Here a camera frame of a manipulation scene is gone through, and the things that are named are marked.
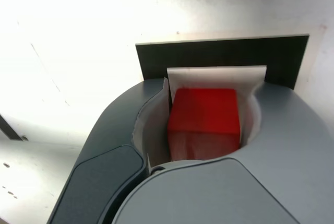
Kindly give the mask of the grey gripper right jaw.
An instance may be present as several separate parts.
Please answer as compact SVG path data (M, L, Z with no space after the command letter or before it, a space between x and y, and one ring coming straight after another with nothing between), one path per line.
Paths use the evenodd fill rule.
M333 223L333 138L291 89L255 92L260 129L238 151L140 183L114 223Z

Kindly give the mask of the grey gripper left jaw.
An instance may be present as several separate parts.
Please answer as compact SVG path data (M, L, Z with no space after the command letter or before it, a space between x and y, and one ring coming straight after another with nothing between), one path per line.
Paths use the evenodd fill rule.
M128 194L171 160L169 82L145 80L115 99L91 130L49 223L111 223Z

